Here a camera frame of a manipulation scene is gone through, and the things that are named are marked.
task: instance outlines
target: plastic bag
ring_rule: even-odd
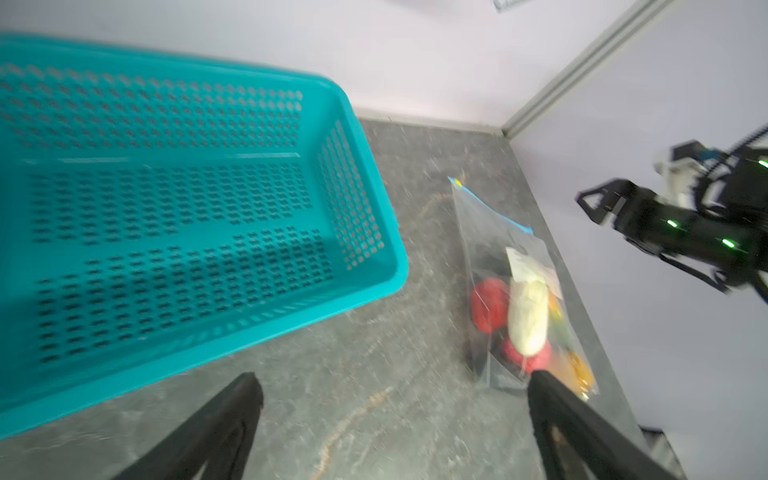
[[[468,269],[469,340],[479,383],[524,389],[545,369],[582,399],[598,392],[544,241],[451,178]]]

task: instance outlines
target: metal frame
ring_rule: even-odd
[[[502,127],[504,136],[513,138],[520,133],[672,1],[638,0],[635,2],[603,35],[592,42],[581,55],[504,124]]]

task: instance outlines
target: yellow fruit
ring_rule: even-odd
[[[563,310],[560,308],[560,300],[549,291],[549,318],[560,320],[563,318]]]
[[[566,359],[564,353],[553,353],[549,367],[547,370],[554,375],[554,377],[567,386],[572,392],[579,393],[581,388],[578,385],[578,379],[576,373],[571,368],[569,361]]]
[[[594,375],[589,365],[576,353],[568,352],[568,361],[573,367],[581,394],[586,396],[594,386]]]
[[[540,281],[511,283],[509,339],[523,356],[536,355],[547,342],[547,291]]]

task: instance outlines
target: granite surface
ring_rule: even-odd
[[[640,444],[508,143],[363,127],[408,251],[399,293],[6,439],[0,478],[110,478],[244,371],[256,373],[265,394],[245,478],[544,478],[525,397],[477,389],[465,359],[465,265],[447,176],[550,246],[601,389],[590,404]]]

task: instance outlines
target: white radish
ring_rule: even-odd
[[[523,356],[536,355],[547,342],[548,295],[547,284],[540,280],[511,282],[509,339]]]

